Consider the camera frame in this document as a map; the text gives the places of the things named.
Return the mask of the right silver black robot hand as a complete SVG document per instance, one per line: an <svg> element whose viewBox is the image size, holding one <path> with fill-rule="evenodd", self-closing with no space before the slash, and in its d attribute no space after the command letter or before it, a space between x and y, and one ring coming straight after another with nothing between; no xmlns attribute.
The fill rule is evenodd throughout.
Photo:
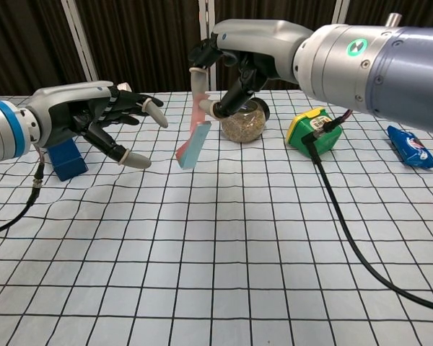
<svg viewBox="0 0 433 346"><path fill-rule="evenodd" d="M313 31L278 19L226 19L217 23L210 37L188 54L191 91L204 94L206 70L220 58L226 66L238 66L239 78L219 101L203 99L198 106L220 120L233 116L269 80L298 85L294 59Z"/></svg>

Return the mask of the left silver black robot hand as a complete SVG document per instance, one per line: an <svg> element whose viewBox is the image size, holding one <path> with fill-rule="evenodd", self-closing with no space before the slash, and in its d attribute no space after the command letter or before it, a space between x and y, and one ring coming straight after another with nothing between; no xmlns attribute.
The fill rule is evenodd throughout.
<svg viewBox="0 0 433 346"><path fill-rule="evenodd" d="M168 126L163 101L148 94L123 90L111 81L90 81L38 89L26 108L35 116L40 138L35 145L50 148L81 136L108 158L135 169L151 166L149 158L116 143L105 128L138 125L138 116L150 116L160 127Z"/></svg>

